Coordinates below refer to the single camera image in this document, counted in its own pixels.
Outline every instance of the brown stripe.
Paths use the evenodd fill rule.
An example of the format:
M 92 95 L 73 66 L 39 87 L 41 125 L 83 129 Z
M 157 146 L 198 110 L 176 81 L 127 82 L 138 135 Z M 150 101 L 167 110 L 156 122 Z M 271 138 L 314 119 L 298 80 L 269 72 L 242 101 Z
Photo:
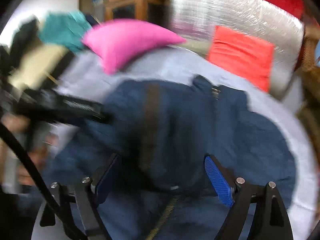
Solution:
M 153 152 L 156 147 L 160 90 L 157 84 L 149 84 L 144 105 L 141 152 L 139 167 L 142 171 L 150 169 Z

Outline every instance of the teal cloth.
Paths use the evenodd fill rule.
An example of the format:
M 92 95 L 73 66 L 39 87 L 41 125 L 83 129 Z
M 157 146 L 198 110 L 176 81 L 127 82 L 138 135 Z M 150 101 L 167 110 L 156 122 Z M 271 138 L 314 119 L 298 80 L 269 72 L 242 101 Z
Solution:
M 67 47 L 72 52 L 84 48 L 82 36 L 91 25 L 80 11 L 70 13 L 49 13 L 38 37 L 43 43 L 54 43 Z

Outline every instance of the zipper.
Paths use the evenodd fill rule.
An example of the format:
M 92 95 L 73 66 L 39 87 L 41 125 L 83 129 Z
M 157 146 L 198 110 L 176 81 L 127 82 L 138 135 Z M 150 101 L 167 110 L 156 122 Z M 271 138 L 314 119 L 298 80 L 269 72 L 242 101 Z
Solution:
M 160 231 L 163 224 L 167 221 L 168 217 L 170 216 L 170 214 L 171 214 L 172 210 L 174 209 L 175 204 L 178 202 L 179 198 L 180 198 L 179 195 L 173 196 L 173 198 L 169 201 L 168 205 L 164 209 L 162 216 L 160 217 L 160 219 L 156 223 L 155 227 L 150 231 L 149 235 L 147 236 L 147 238 L 145 240 L 152 240 L 153 238 L 155 238 L 155 236 L 158 234 L 158 232 Z

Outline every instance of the pink pillow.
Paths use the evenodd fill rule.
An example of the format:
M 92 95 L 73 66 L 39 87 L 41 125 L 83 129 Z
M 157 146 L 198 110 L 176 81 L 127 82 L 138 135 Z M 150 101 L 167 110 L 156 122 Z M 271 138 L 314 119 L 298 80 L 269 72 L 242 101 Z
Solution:
M 117 19 L 96 25 L 82 39 L 101 57 L 107 74 L 115 73 L 130 59 L 147 50 L 185 41 L 165 28 L 134 19 Z

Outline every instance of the white wall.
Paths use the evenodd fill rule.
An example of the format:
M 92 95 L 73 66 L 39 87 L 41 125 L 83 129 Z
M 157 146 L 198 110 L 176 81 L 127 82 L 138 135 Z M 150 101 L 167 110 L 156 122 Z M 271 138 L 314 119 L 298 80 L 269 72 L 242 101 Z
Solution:
M 32 15 L 41 21 L 48 11 L 69 12 L 78 9 L 78 4 L 79 0 L 23 0 L 0 34 L 0 44 L 10 46 L 15 30 Z

